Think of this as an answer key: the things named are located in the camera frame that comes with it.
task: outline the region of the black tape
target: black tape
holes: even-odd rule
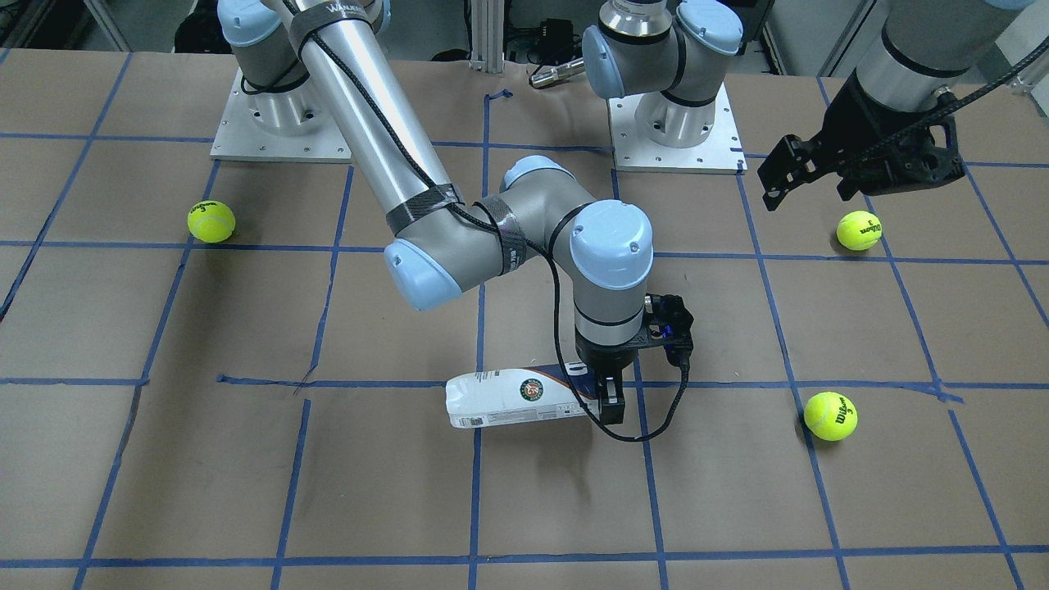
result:
[[[502,247],[502,272],[499,275],[516,271],[528,253],[524,229],[521,228],[517,215],[498,195],[486,196],[476,205],[488,213],[489,218],[499,229],[499,245]]]
[[[311,6],[292,18],[287,27],[287,39],[295,47],[296,55],[302,55],[302,46],[311,35],[339,21],[368,21],[368,14],[357,0],[328,0]]]
[[[392,209],[386,214],[386,225],[398,235],[404,228],[454,203],[463,203],[458,190],[452,185],[438,185]]]

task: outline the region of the black bracket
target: black bracket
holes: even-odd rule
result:
[[[692,354],[692,314],[677,295],[647,295],[641,329],[634,338],[618,346],[595,344],[576,333],[576,350],[594,375],[598,417],[602,424],[622,424],[626,400],[623,397],[623,368],[638,351],[662,346],[667,362],[687,366]]]

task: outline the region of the grid square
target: grid square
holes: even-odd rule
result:
[[[920,194],[885,194],[872,199],[894,256],[1008,258],[966,178]]]
[[[1016,258],[1049,260],[1049,245],[1044,237],[1045,220],[1049,219],[1045,192],[1049,168],[970,168],[970,171]]]
[[[0,569],[0,588],[8,590],[68,590],[74,569]]]
[[[853,211],[865,211],[866,205],[858,196],[842,202],[835,189],[837,176],[825,176],[811,185],[799,187],[787,196],[787,201],[778,209],[770,213],[762,201],[765,189],[762,188],[762,180],[756,172],[762,162],[764,161],[752,160],[748,164],[754,172],[743,177],[743,185],[764,254],[885,255],[881,241],[863,252],[853,252],[838,243],[835,234],[838,222]]]
[[[0,388],[5,475],[0,478],[0,559],[84,554],[131,393],[129,387]]]
[[[702,580],[719,590],[840,590],[834,560],[738,560],[730,562],[668,562],[670,588],[689,588]]]
[[[208,185],[208,146],[95,142],[49,240],[181,243],[186,213]]]
[[[467,566],[352,566],[285,567],[283,590],[462,590],[467,587]]]
[[[944,381],[1049,381],[1049,330],[1016,269],[900,265]]]
[[[437,147],[435,150],[452,183],[463,192],[464,203],[472,204],[480,198],[481,149]],[[379,206],[367,177],[358,169],[349,193],[342,246],[385,248],[392,240],[393,234],[386,225],[386,212]]]
[[[478,590],[658,588],[656,562],[491,564],[477,567]]]
[[[692,381],[786,381],[775,324],[754,260],[657,258],[648,292],[680,295],[692,324]],[[641,353],[645,380],[679,382],[661,349]]]
[[[469,554],[473,433],[448,424],[444,394],[307,391],[288,556]]]
[[[1049,588],[1049,555],[1013,554],[1025,588]]]
[[[770,260],[767,268],[797,379],[930,379],[889,264]]]
[[[112,588],[267,590],[272,575],[271,568],[95,568],[87,570],[84,590]]]
[[[125,54],[13,49],[3,62],[0,131],[86,135],[109,98]]]
[[[272,557],[302,400],[162,378],[143,389],[94,557]]]
[[[1015,588],[1003,555],[847,557],[854,590],[987,590]]]
[[[507,62],[505,67],[502,85],[513,90],[514,96],[490,103],[489,141],[536,146],[612,146],[608,105],[594,93],[585,79],[578,77],[535,90],[528,84],[532,66]]]
[[[959,150],[970,162],[1049,163],[1049,133],[1037,106],[1006,86],[955,114]],[[965,97],[977,88],[960,86],[955,93]]]
[[[444,381],[473,372],[476,356],[475,290],[418,312],[401,297],[382,254],[339,255],[314,379]]]
[[[676,392],[645,391],[649,428]],[[686,395],[651,442],[666,550],[830,548],[790,389]]]
[[[237,71],[233,56],[132,55],[100,133],[215,136]]]
[[[769,153],[788,133],[808,140],[822,125],[827,106],[812,78],[730,73],[725,88],[748,153]]]
[[[224,244],[330,247],[346,174],[340,164],[222,162],[210,198],[229,205],[237,217],[236,231]],[[363,183],[363,174],[354,181]],[[180,220],[199,194],[178,209]],[[185,222],[180,229],[185,236]]]
[[[0,326],[0,375],[138,377],[180,254],[41,249]]]
[[[637,399],[624,395],[626,420],[613,429],[636,436]],[[487,428],[481,445],[481,554],[656,550],[641,445],[585,418]]]
[[[1046,392],[960,389],[962,426],[1005,539],[1049,545],[1049,413]]]
[[[83,150],[81,141],[0,139],[0,239],[37,239]]]
[[[489,154],[488,194],[499,192],[502,176],[522,157],[536,152],[518,149],[493,149]],[[607,151],[540,152],[576,177],[594,198],[612,198],[612,153]]]
[[[576,353],[572,280],[558,268],[561,281],[561,354],[565,362]],[[485,370],[556,364],[554,351],[554,281],[542,259],[532,260],[506,276],[485,283]]]
[[[943,403],[906,389],[837,391],[856,404],[856,431],[813,441],[842,547],[998,544]]]
[[[657,252],[753,254],[734,176],[619,172],[619,194],[648,214]]]
[[[0,247],[0,292],[7,296],[7,290],[18,278],[18,273],[29,255],[29,248],[4,246]]]
[[[462,62],[393,61],[390,67],[430,141],[484,141],[485,94],[498,92],[506,80],[474,71]],[[435,80],[454,91],[435,92]]]
[[[194,251],[151,377],[301,379],[313,356],[331,255]]]

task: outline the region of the metal pole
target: metal pole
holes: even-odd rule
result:
[[[473,52],[470,68],[502,73],[502,27],[506,0],[470,0]]]
[[[121,34],[121,29],[116,26],[116,21],[113,20],[112,13],[109,12],[109,7],[106,6],[103,0],[84,0],[84,5],[91,12],[94,22],[99,23],[99,28],[106,35],[109,42],[116,47],[116,50],[124,52],[131,50],[131,45],[128,44],[127,39]]]

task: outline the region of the black cable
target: black cable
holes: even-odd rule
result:
[[[299,14],[299,9],[295,7],[295,5],[292,3],[292,0],[283,0],[283,2],[284,6],[287,8],[290,13],[292,13],[293,16]],[[405,161],[408,163],[408,166],[410,166],[411,169],[415,172],[415,175],[419,176],[419,180],[422,181],[424,185],[426,185],[427,189],[436,188],[437,184],[433,182],[433,178],[431,178],[430,175],[426,173],[426,170],[424,170],[423,167],[420,166],[418,162],[415,162],[415,159],[412,157],[411,153],[408,151],[408,148],[404,147],[404,143],[398,135],[397,130],[393,129],[393,126],[390,124],[389,120],[386,119],[385,114],[383,114],[382,109],[379,108],[378,104],[376,104],[374,99],[371,98],[371,94],[368,92],[368,89],[364,87],[364,84],[361,83],[361,80],[359,78],[357,78],[357,76],[354,73],[354,70],[351,70],[349,66],[346,65],[346,62],[342,61],[342,59],[340,59],[339,56],[335,54],[331,47],[328,46],[328,44],[325,43],[324,40],[321,39],[319,35],[317,35],[317,31],[311,33],[309,39],[313,40],[313,42],[316,43],[317,46],[320,47],[322,51],[324,51],[324,55],[326,55],[328,59],[331,60],[331,62],[335,63],[339,67],[339,69],[342,70],[343,73],[346,75],[347,78],[349,78],[350,83],[352,83],[354,87],[357,88],[357,91],[361,93],[361,97],[364,98],[364,101],[368,103],[368,107],[371,108],[371,112],[373,112],[376,118],[379,119],[379,122],[382,124],[383,128],[386,129],[386,132],[389,134],[390,140],[392,140],[393,145],[397,146],[398,150],[401,152],[401,155],[403,155]]]
[[[864,160],[866,160],[868,157],[870,157],[872,154],[874,154],[874,152],[881,150],[881,148],[899,140],[900,138],[913,133],[915,131],[927,129],[929,126],[939,123],[940,121],[957,112],[958,110],[984,98],[999,86],[1015,78],[1021,71],[1026,69],[1027,66],[1031,65],[1031,63],[1033,63],[1034,60],[1039,59],[1042,56],[1042,54],[1046,52],[1047,49],[1049,49],[1049,37],[1046,37],[1045,40],[1042,41],[1042,43],[1039,44],[1036,47],[1034,47],[1034,49],[1031,50],[1030,54],[1027,54],[1027,57],[1016,62],[1016,65],[1012,66],[1012,68],[1010,68],[1008,71],[999,77],[998,80],[994,80],[993,82],[984,85],[984,87],[968,94],[964,99],[952,101],[937,108],[933,112],[926,114],[925,117],[919,119],[918,121],[912,123],[911,125],[907,125],[906,127],[900,129],[899,131],[893,133],[892,135],[889,135],[887,138],[875,143],[874,145],[864,149],[858,154],[840,162],[838,165],[834,166],[830,171],[837,171],[845,168],[851,168],[856,164],[859,164]]]
[[[294,62],[292,62],[292,65],[287,66],[287,69],[285,69],[284,71],[280,72],[280,75],[278,75],[277,78],[275,78],[273,80],[273,82],[266,84],[265,86],[256,86],[254,82],[248,82],[248,78],[245,78],[243,75],[241,75],[240,76],[240,91],[243,92],[244,94],[248,94],[249,97],[254,97],[254,96],[257,96],[257,94],[264,94],[266,92],[273,92],[274,90],[280,91],[280,89],[277,87],[277,84],[281,80],[283,80],[285,76],[287,76],[288,73],[292,73],[292,70],[295,69],[295,66],[297,66],[297,65],[299,65],[299,61],[295,60]],[[306,71],[305,75],[302,76],[302,78],[299,78],[298,80],[296,80],[296,81],[294,81],[294,82],[292,82],[290,84],[286,84],[285,86],[288,86],[287,89],[291,90],[292,89],[291,87],[295,87],[295,86],[301,85],[308,78],[309,78],[309,72]],[[251,84],[252,87],[254,87],[255,89],[254,90],[249,90],[244,86],[245,83]]]
[[[455,216],[465,219],[473,226],[476,226],[483,230],[498,233],[499,229],[492,224],[483,222],[477,217],[469,214],[458,207],[457,204],[451,204],[448,206],[448,210],[451,211]],[[601,420],[594,415],[586,402],[583,401],[582,396],[579,394],[579,389],[576,388],[576,384],[572,381],[569,376],[569,368],[564,363],[564,354],[561,352],[561,329],[558,319],[561,316],[561,279],[557,273],[557,265],[554,262],[554,256],[552,252],[548,252],[542,246],[526,238],[524,240],[529,248],[535,250],[544,260],[547,265],[550,266],[550,273],[554,279],[554,352],[557,354],[557,364],[564,375],[564,382],[568,384],[569,388],[572,391],[572,395],[575,396],[576,402],[579,406],[583,408],[586,416],[602,433],[612,437],[613,439],[620,442],[647,442],[656,437],[662,435],[670,426],[670,421],[673,420],[673,414],[678,410],[678,404],[681,403],[681,399],[685,394],[685,389],[688,388],[688,358],[685,356],[679,356],[678,361],[681,367],[681,386],[678,388],[677,395],[673,397],[673,401],[670,403],[670,408],[666,413],[666,418],[663,420],[663,424],[659,428],[656,428],[651,433],[642,437],[624,437],[623,435],[612,431],[607,426],[601,423]],[[553,250],[553,240],[551,241],[551,250]]]

